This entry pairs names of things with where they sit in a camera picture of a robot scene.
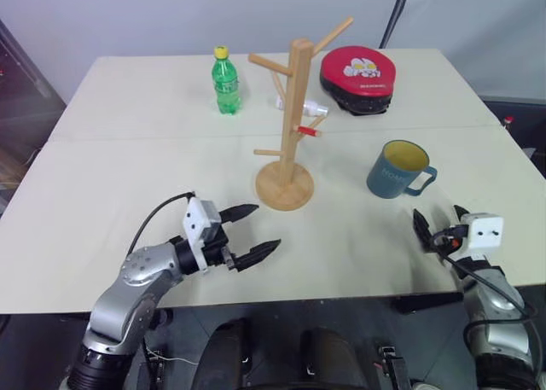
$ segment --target white wall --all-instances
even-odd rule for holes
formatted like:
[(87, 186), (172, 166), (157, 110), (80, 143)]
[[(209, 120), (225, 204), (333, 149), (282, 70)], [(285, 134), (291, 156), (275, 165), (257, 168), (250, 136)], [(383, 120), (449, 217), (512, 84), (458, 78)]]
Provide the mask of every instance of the white wall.
[[(408, 0), (388, 47), (440, 48), (482, 96), (546, 99), (544, 1)], [(333, 47), (377, 47), (394, 2), (0, 0), (0, 19), (68, 101), (99, 55), (286, 51), (348, 15), (355, 23)]]
[(408, 0), (388, 47), (436, 47), (481, 96), (546, 100), (546, 0)]
[(377, 47), (395, 1), (0, 0), (0, 19), (68, 101), (99, 55), (288, 51), (291, 39), (317, 41), (348, 15), (355, 22), (333, 47)]

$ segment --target green plastic bottle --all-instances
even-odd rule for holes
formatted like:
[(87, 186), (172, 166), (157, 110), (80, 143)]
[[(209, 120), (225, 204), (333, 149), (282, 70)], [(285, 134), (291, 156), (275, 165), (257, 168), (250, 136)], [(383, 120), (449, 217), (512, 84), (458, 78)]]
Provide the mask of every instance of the green plastic bottle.
[(222, 114), (235, 114), (241, 107), (239, 97), (239, 81), (235, 66), (228, 59), (229, 51), (226, 46), (216, 46), (214, 57), (216, 63), (212, 68), (212, 81), (218, 99), (218, 108)]

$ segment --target bottle label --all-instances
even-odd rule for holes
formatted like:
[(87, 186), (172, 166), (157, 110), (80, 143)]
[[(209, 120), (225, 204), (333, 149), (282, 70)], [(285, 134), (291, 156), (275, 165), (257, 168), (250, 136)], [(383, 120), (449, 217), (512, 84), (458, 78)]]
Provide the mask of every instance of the bottle label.
[(239, 82), (237, 79), (228, 81), (226, 83), (216, 83), (216, 92), (222, 94), (229, 94), (237, 91), (239, 88)]

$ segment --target table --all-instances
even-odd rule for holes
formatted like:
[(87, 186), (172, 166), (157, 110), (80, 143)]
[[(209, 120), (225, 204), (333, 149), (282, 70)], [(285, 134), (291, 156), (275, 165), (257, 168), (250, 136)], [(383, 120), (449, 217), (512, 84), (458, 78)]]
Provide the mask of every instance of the table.
[[(457, 81), (460, 91), (470, 96), (467, 86)], [(397, 86), (400, 109), (405, 90), (405, 85)], [(79, 92), (77, 97), (76, 105), (83, 101)], [(136, 229), (153, 207), (189, 189), (213, 200), (218, 209), (258, 202), (253, 179), (270, 157), (253, 155), (253, 149), (274, 149), (281, 141), (277, 132), (266, 132), (259, 124), (251, 125), (253, 134), (237, 132), (247, 129), (240, 128), (237, 116), (224, 117), (233, 129), (230, 134), (208, 135), (199, 122), (190, 124), (192, 136), (163, 131), (146, 137), (135, 129), (124, 137), (115, 133), (120, 122), (99, 117), (102, 130), (97, 126), (86, 133), (78, 125), (69, 130), (66, 122), (74, 124), (87, 108), (71, 103), (67, 112), (0, 220), (0, 289), (10, 292), (0, 300), (0, 313), (90, 310), (116, 277)], [(450, 208), (455, 203), (505, 217), (503, 245), (491, 261), (503, 267), (511, 283), (545, 282), (546, 183), (494, 116), (482, 112), (481, 106), (468, 107), (461, 114), (483, 124), (468, 119), (456, 126), (449, 120), (446, 127), (419, 120), (422, 115), (417, 114), (419, 127), (381, 128), (387, 122), (379, 118), (342, 118), (346, 127), (359, 127), (355, 130), (340, 129), (338, 114), (328, 117), (323, 137), (306, 138), (299, 145), (298, 162), (315, 178), (311, 201), (294, 212), (262, 205), (251, 217), (226, 227), (236, 253), (276, 238), (282, 238), (281, 246), (241, 274), (222, 267), (190, 276), (160, 305), (453, 291), (450, 273), (434, 255), (421, 252), (411, 211), (418, 208), (440, 229), (455, 220)], [(280, 124), (280, 112), (275, 113), (271, 118)], [(160, 121), (171, 121), (158, 115)], [(140, 130), (145, 124), (139, 121)], [(390, 121), (405, 122), (395, 117)], [(367, 128), (368, 123), (375, 128)], [(166, 126), (158, 124), (158, 131)], [(421, 197), (382, 200), (366, 188), (365, 176), (381, 146), (396, 138), (419, 143), (439, 169), (438, 180)], [(140, 245), (180, 233), (183, 214), (182, 202), (166, 208), (154, 217)]]
[[(435, 49), (387, 49), (397, 77), (387, 114), (355, 119), (339, 110), (319, 83), (320, 53), (312, 62), (307, 98), (329, 107), (324, 132), (498, 125), (484, 103)], [(288, 54), (263, 55), (288, 64)], [(269, 71), (232, 55), (243, 108), (232, 118), (218, 111), (212, 55), (102, 57), (74, 95), (51, 140), (221, 137), (281, 134)]]

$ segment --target black pole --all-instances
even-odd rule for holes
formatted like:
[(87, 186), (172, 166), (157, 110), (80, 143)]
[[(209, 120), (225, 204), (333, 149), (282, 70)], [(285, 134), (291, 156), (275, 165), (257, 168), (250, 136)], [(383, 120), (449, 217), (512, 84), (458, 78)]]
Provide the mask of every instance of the black pole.
[(388, 24), (386, 25), (385, 33), (383, 34), (383, 38), (381, 39), (381, 43), (379, 45), (380, 49), (384, 49), (386, 44), (389, 41), (389, 38), (391, 38), (392, 31), (394, 30), (394, 27), (396, 26), (396, 23), (398, 22), (398, 18), (402, 14), (402, 11), (404, 10), (404, 6), (406, 4), (406, 0), (396, 0), (396, 3), (394, 3), (394, 8), (392, 9), (391, 18), (389, 19)]

